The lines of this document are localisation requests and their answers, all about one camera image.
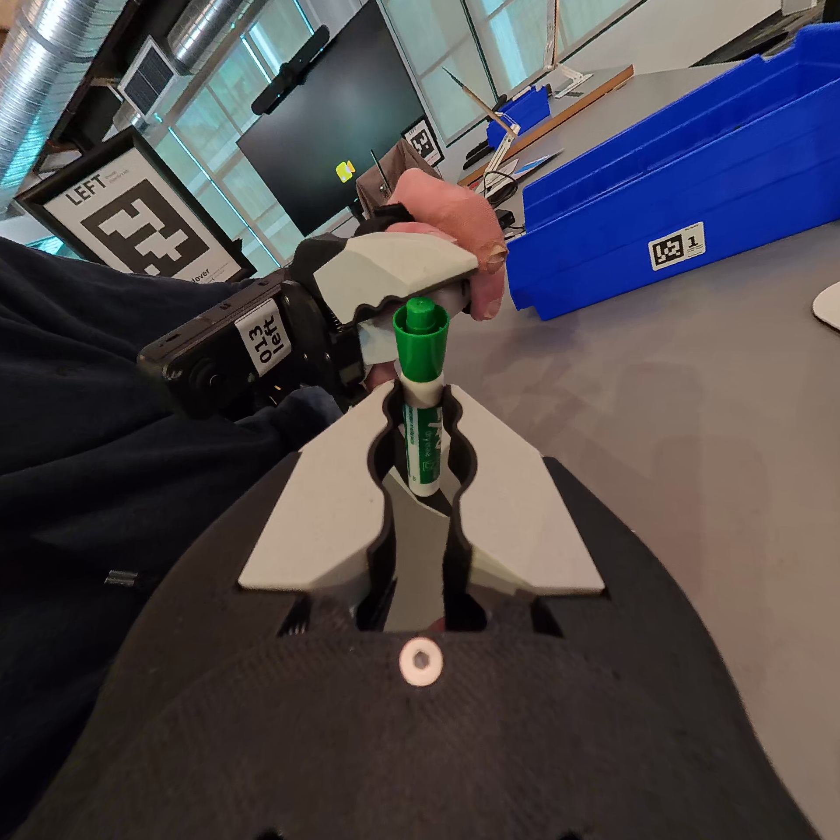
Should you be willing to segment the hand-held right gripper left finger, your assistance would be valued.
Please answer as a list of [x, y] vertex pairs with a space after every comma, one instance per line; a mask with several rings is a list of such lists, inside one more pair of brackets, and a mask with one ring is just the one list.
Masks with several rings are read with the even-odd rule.
[[392, 453], [389, 401], [394, 381], [299, 451], [238, 584], [251, 591], [305, 592], [335, 598], [381, 598], [395, 572], [392, 505], [383, 476]]

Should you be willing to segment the brown padded seat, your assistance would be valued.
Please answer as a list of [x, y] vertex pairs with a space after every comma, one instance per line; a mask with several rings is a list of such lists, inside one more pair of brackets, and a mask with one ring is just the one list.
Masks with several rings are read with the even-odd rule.
[[373, 154], [373, 165], [356, 181], [356, 192], [366, 219], [373, 218], [375, 209], [391, 201], [404, 171], [404, 155], [399, 143], [381, 157]]

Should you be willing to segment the black tv screen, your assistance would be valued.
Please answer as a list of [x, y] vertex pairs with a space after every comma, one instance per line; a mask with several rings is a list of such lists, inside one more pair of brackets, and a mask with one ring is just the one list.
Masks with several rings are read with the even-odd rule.
[[383, 13], [368, 2], [238, 147], [307, 236], [357, 199], [371, 153], [381, 159], [424, 116]]

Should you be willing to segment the green dry erase marker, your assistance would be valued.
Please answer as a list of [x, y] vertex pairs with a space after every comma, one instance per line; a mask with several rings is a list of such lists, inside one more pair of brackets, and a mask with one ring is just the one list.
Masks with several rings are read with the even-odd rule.
[[449, 315], [430, 297], [414, 297], [394, 313], [392, 325], [403, 393], [406, 484], [425, 500], [439, 489]]

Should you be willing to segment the framed tag sign board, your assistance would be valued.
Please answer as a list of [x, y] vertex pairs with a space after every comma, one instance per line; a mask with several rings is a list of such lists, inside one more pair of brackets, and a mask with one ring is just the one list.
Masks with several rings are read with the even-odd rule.
[[17, 196], [79, 257], [121, 272], [234, 282], [256, 273], [141, 133], [129, 127]]

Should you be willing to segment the small blue bin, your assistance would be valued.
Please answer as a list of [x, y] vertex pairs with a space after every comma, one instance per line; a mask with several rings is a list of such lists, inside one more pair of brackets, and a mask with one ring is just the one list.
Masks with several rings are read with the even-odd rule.
[[551, 94], [550, 83], [540, 87], [531, 85], [520, 90], [515, 97], [498, 104], [496, 114], [506, 126], [516, 123], [520, 127], [519, 137], [522, 137], [551, 116]]

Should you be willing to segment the person's left hand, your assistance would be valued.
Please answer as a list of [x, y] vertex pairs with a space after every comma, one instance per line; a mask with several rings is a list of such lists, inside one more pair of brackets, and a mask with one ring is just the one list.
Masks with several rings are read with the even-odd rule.
[[478, 270], [470, 280], [470, 316], [483, 322], [498, 315], [505, 290], [508, 247], [497, 216], [483, 196], [421, 170], [403, 173], [393, 194], [413, 221], [387, 228], [390, 234], [427, 234], [472, 253]]

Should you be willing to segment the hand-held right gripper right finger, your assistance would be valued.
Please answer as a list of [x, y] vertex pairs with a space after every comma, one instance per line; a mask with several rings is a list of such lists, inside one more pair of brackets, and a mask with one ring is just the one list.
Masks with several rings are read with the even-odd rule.
[[540, 452], [457, 385], [444, 398], [453, 499], [444, 582], [504, 595], [599, 595], [605, 583]]

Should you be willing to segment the large silver ceiling duct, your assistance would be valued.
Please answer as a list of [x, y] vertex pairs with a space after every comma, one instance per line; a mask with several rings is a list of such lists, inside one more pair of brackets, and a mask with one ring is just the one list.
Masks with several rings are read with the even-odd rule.
[[22, 2], [1, 55], [1, 196], [10, 204], [125, 1]]

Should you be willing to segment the small wooden table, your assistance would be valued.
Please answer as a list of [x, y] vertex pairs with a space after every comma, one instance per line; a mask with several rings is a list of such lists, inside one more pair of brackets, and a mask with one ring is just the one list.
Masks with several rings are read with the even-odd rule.
[[511, 157], [523, 152], [530, 145], [541, 139], [547, 133], [569, 121], [574, 115], [583, 111], [607, 93], [614, 91], [628, 82], [634, 75], [633, 64], [593, 71], [582, 84], [574, 88], [562, 98], [548, 96], [549, 117], [538, 122], [533, 128], [520, 133], [513, 141], [503, 141], [504, 154], [496, 153], [488, 162], [459, 178], [461, 186], [473, 186], [490, 168], [490, 164], [502, 165]]

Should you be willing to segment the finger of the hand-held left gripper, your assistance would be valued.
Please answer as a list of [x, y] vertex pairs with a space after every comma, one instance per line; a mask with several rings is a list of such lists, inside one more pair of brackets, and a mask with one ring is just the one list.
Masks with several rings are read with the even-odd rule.
[[471, 278], [475, 255], [430, 234], [372, 233], [345, 240], [316, 269], [321, 299], [340, 323], [361, 323], [394, 304]]

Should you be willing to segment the large blue bin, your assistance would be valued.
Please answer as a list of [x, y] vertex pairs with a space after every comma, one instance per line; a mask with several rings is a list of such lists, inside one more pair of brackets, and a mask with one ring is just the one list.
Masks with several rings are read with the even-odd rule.
[[518, 310], [586, 308], [839, 217], [839, 26], [799, 31], [522, 192]]

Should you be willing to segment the white stand base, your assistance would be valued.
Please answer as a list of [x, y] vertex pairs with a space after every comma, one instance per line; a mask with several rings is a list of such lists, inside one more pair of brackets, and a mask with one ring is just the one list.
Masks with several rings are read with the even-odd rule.
[[840, 330], [840, 283], [839, 281], [821, 291], [812, 302], [813, 317], [839, 333]]

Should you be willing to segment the silver ceiling pipe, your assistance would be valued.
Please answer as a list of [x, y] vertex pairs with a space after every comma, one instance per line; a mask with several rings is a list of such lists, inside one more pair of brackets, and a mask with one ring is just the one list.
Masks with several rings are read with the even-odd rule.
[[197, 73], [251, 5], [251, 1], [191, 1], [166, 36], [168, 55], [178, 73]]

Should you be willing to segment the ceiling vent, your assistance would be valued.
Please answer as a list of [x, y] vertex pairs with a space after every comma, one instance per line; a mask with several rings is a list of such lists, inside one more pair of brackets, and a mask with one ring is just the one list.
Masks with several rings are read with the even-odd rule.
[[124, 102], [146, 123], [162, 123], [189, 76], [160, 40], [148, 35], [117, 84]]

